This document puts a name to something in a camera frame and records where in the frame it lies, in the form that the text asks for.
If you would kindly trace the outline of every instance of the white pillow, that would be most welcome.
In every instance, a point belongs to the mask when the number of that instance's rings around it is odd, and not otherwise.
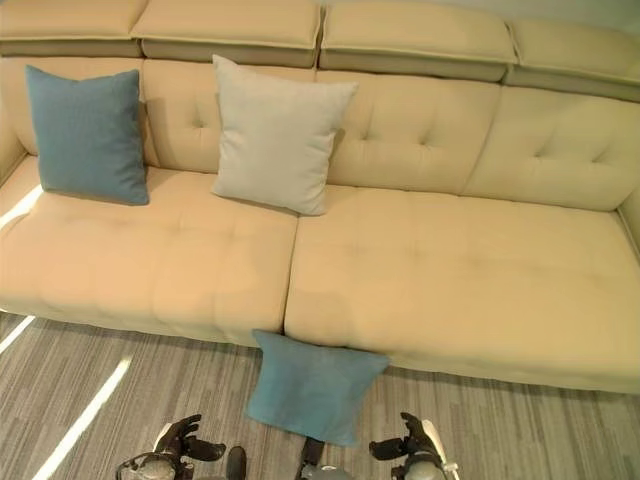
[[[213,56],[222,119],[213,192],[307,215],[325,212],[333,138],[356,83],[304,83]]]

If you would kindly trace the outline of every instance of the sofa armrest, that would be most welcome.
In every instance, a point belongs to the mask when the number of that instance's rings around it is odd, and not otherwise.
[[[636,244],[636,252],[640,258],[640,187],[636,188],[620,206],[620,214]]]
[[[6,113],[0,112],[0,186],[9,178],[26,154],[27,151],[18,140]]]

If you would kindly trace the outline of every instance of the seat cushion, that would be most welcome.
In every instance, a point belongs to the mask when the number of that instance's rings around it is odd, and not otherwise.
[[[615,213],[329,186],[285,333],[402,367],[640,391],[640,266]]]
[[[216,197],[214,179],[151,167],[151,202],[135,208],[43,193],[0,230],[0,307],[245,345],[280,331],[296,217]],[[37,184],[30,157],[0,215]]]

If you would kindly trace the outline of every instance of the tufted button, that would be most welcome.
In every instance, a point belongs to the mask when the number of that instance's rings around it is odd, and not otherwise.
[[[422,136],[422,140],[419,141],[420,145],[424,145],[425,147],[429,146],[429,140],[431,139],[431,132],[427,132]]]

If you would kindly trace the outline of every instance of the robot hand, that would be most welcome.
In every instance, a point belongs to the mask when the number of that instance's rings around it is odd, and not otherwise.
[[[198,430],[201,419],[202,415],[197,414],[172,423],[156,442],[154,452],[178,458],[186,455],[204,462],[215,462],[222,458],[227,448],[224,444],[205,442],[198,440],[195,435],[189,435]]]
[[[371,442],[369,451],[377,460],[393,460],[407,456],[404,465],[391,470],[398,480],[436,480],[452,475],[457,479],[456,464],[448,464],[438,432],[428,420],[420,421],[415,416],[400,414],[409,430],[404,438],[392,438],[382,442]]]

